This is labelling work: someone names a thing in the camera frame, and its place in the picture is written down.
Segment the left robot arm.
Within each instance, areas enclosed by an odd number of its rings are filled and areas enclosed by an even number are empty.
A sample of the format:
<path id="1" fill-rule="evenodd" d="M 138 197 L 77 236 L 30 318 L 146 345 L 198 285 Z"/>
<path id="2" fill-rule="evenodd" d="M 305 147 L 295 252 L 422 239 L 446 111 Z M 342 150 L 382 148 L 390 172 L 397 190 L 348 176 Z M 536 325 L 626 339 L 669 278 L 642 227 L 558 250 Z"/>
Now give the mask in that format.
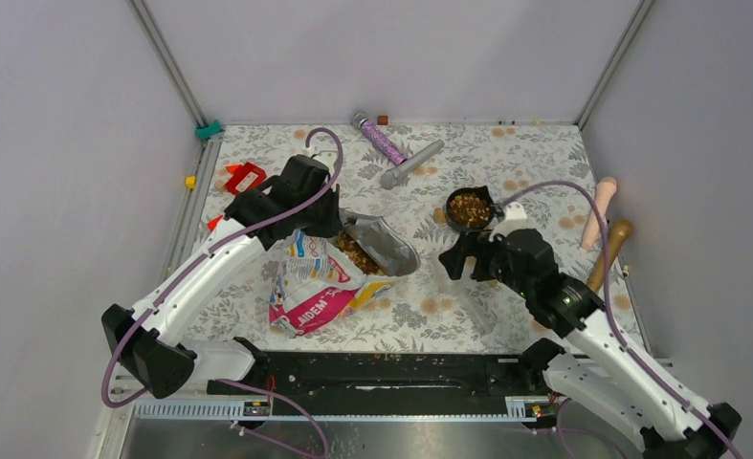
<path id="1" fill-rule="evenodd" d="M 186 383 L 231 380 L 254 393 L 267 380 L 257 350 L 244 339 L 188 339 L 200 312 L 242 269 L 277 241 L 302 230 L 330 237 L 342 230 L 335 182 L 341 155 L 291 157 L 281 173 L 237 194 L 203 245 L 159 287 L 130 308 L 110 306 L 101 323 L 120 364 L 157 399 Z"/>

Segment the pet food bag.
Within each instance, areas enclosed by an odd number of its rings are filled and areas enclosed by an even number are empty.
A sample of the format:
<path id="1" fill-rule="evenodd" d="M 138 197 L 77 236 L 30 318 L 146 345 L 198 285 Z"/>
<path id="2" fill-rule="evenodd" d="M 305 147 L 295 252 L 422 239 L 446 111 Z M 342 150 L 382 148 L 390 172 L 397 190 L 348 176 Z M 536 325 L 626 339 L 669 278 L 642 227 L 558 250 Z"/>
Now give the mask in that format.
<path id="1" fill-rule="evenodd" d="M 343 231 L 287 239 L 271 291 L 269 323 L 289 337 L 362 309 L 420 267 L 417 250 L 379 216 L 341 211 Z"/>

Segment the clear plastic scoop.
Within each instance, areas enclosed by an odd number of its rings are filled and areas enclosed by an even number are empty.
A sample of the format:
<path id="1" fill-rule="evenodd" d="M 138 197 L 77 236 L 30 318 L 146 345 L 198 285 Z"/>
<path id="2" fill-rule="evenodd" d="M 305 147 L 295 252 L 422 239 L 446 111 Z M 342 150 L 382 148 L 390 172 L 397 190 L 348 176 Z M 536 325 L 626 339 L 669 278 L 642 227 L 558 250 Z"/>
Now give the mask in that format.
<path id="1" fill-rule="evenodd" d="M 441 294 L 457 300 L 459 307 L 475 325 L 480 336 L 486 336 L 494 331 L 497 316 L 480 297 L 478 283 L 471 278 L 474 271 L 475 259 L 467 257 L 461 270 L 461 277 L 450 279 L 438 255 L 432 257 L 433 279 Z"/>

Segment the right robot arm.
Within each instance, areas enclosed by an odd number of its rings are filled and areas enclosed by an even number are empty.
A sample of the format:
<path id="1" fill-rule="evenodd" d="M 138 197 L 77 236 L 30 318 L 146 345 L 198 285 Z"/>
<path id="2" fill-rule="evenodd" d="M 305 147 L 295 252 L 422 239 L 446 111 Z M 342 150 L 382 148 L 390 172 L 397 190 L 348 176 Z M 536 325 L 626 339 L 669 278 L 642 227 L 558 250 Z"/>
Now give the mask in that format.
<path id="1" fill-rule="evenodd" d="M 720 458 L 730 450 L 741 415 L 730 404 L 710 404 L 696 395 L 624 336 L 608 319 L 602 299 L 561 272 L 537 230 L 462 233 L 438 260 L 457 280 L 470 256 L 476 260 L 473 280 L 496 280 L 519 294 L 540 325 L 606 373 L 592 375 L 562 346 L 539 339 L 520 357 L 520 384 L 528 392 L 549 388 L 567 396 L 615 427 L 645 458 Z"/>

